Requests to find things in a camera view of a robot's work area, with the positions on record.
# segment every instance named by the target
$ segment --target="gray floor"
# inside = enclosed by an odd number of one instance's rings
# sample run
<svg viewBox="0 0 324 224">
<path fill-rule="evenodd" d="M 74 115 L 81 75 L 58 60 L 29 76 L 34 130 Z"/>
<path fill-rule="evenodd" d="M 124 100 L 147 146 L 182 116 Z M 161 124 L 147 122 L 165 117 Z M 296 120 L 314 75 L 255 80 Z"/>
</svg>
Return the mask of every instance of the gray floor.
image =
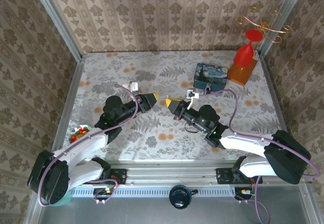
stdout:
<svg viewBox="0 0 324 224">
<path fill-rule="evenodd" d="M 297 187 L 260 188 L 259 200 L 271 214 L 271 223 L 307 224 L 306 211 Z M 260 207 L 262 216 L 265 212 Z M 168 198 L 112 198 L 97 205 L 92 198 L 73 198 L 65 206 L 42 210 L 44 224 L 166 224 L 166 223 L 259 223 L 253 203 L 238 204 L 229 198 L 195 198 L 184 210 L 175 209 Z"/>
</svg>

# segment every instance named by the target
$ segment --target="floral tablecloth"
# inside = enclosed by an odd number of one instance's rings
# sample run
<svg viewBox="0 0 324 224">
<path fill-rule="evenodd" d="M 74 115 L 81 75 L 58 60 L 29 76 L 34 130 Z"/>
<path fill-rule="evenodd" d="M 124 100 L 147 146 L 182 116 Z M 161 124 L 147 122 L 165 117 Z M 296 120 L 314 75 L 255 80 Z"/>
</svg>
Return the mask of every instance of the floral tablecloth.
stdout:
<svg viewBox="0 0 324 224">
<path fill-rule="evenodd" d="M 184 121 L 174 121 L 165 104 L 165 95 L 185 99 L 186 91 L 193 85 L 197 63 L 230 68 L 235 51 L 190 52 L 123 52 L 93 53 L 86 58 L 68 136 L 79 124 L 93 126 L 102 114 L 105 100 L 119 95 L 123 102 L 131 98 L 114 85 L 138 81 L 141 93 L 160 93 L 156 105 L 145 114 L 123 127 L 117 139 L 91 156 L 104 159 L 237 159 L 244 152 L 210 147 L 202 133 L 192 134 L 184 129 Z M 270 92 L 260 62 L 243 87 L 227 81 L 226 87 L 236 92 L 239 99 L 233 128 L 251 133 L 275 133 L 279 126 Z M 194 108 L 212 105 L 227 124 L 234 109 L 230 93 L 201 98 Z"/>
</svg>

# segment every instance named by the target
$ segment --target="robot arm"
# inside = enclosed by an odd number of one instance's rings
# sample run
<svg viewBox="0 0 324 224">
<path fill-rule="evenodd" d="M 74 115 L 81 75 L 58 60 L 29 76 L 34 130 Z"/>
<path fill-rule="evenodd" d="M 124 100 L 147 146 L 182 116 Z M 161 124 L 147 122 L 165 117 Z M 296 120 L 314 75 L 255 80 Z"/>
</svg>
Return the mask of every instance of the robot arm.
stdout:
<svg viewBox="0 0 324 224">
<path fill-rule="evenodd" d="M 138 112 L 145 113 L 150 110 L 158 100 L 158 96 L 158 94 L 136 95 Z M 110 164 L 103 159 L 95 157 L 85 164 L 80 164 L 80 162 L 94 151 L 112 142 L 122 130 L 122 127 L 118 126 L 132 117 L 135 110 L 136 103 L 134 101 L 123 104 L 120 97 L 109 97 L 99 121 L 85 136 L 53 153 L 43 151 L 38 155 L 27 182 L 28 187 L 38 193 L 45 169 L 58 156 L 61 157 L 54 164 L 52 163 L 53 166 L 46 174 L 40 192 L 41 197 L 49 204 L 55 204 L 68 190 L 80 184 L 110 178 Z M 117 128 L 104 132 L 114 126 Z"/>
<path fill-rule="evenodd" d="M 308 160 L 310 153 L 294 138 L 283 130 L 273 135 L 244 135 L 233 132 L 219 122 L 220 116 L 210 105 L 203 105 L 198 111 L 190 108 L 192 102 L 179 99 L 166 99 L 168 109 L 174 114 L 174 120 L 185 120 L 189 125 L 205 133 L 205 140 L 212 147 L 237 149 L 253 153 L 258 157 L 241 157 L 232 169 L 235 177 L 254 177 L 276 175 L 282 180 L 297 184 L 302 177 L 307 163 L 291 152 L 280 148 L 268 140 L 281 143 L 296 151 Z"/>
</svg>

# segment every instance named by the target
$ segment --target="black cup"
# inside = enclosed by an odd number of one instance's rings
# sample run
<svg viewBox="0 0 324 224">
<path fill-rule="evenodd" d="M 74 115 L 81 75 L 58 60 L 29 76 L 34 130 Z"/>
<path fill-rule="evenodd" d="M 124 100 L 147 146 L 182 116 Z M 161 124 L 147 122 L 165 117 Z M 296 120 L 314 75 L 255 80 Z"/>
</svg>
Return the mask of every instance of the black cup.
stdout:
<svg viewBox="0 0 324 224">
<path fill-rule="evenodd" d="M 185 209 L 191 202 L 191 197 L 198 193 L 198 190 L 190 191 L 184 185 L 176 185 L 170 190 L 169 200 L 171 204 L 179 209 Z"/>
</svg>

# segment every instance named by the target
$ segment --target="starry night box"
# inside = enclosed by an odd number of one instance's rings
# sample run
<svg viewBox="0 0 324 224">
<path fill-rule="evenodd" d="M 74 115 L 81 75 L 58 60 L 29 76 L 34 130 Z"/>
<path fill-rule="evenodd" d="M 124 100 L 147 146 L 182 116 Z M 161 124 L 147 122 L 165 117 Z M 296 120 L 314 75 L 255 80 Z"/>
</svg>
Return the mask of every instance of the starry night box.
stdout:
<svg viewBox="0 0 324 224">
<path fill-rule="evenodd" d="M 205 90 L 209 86 L 212 92 L 224 89 L 227 71 L 225 67 L 198 63 L 193 78 L 193 87 Z"/>
</svg>

